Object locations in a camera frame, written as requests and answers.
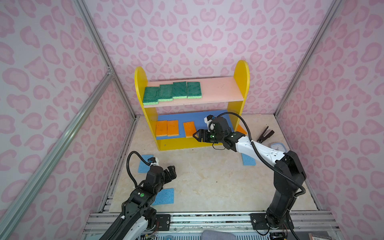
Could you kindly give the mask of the green sponge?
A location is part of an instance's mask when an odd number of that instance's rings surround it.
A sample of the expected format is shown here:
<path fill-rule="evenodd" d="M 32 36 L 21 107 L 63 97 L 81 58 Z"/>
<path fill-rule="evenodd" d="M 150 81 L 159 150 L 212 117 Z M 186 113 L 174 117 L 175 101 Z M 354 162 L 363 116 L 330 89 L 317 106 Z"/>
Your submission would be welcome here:
<path fill-rule="evenodd" d="M 157 105 L 159 103 L 159 87 L 146 87 L 143 96 L 143 105 Z"/>
<path fill-rule="evenodd" d="M 172 88 L 173 99 L 186 99 L 187 94 L 187 82 L 174 82 Z"/>
<path fill-rule="evenodd" d="M 200 82 L 187 82 L 187 98 L 188 99 L 201 99 L 202 90 Z"/>
<path fill-rule="evenodd" d="M 173 85 L 160 85 L 159 86 L 159 94 L 158 94 L 159 102 L 170 102 L 173 100 Z"/>

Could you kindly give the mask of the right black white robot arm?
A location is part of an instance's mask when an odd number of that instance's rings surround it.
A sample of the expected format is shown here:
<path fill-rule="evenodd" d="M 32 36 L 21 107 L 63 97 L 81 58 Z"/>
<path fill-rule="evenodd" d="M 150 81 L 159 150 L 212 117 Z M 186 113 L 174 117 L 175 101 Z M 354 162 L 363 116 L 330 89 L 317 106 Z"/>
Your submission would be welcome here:
<path fill-rule="evenodd" d="M 202 143 L 222 144 L 225 149 L 247 155 L 272 170 L 275 194 L 262 223 L 269 230 L 287 225 L 292 231 L 290 212 L 298 197 L 307 192 L 303 186 L 307 176 L 298 155 L 293 151 L 277 151 L 254 141 L 246 121 L 236 113 L 233 113 L 233 116 L 243 123 L 247 133 L 234 132 L 225 115 L 227 113 L 216 117 L 207 116 L 205 118 L 207 128 L 193 133 L 193 138 Z"/>

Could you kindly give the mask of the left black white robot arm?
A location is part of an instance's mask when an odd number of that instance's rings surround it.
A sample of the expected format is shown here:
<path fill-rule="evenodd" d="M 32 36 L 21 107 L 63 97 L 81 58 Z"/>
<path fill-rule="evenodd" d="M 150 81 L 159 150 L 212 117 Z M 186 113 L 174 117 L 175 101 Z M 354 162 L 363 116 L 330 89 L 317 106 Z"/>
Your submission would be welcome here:
<path fill-rule="evenodd" d="M 122 203 L 121 213 L 101 237 L 102 240 L 136 240 L 156 225 L 157 211 L 151 207 L 164 185 L 176 179 L 175 166 L 151 166 L 141 186 Z"/>

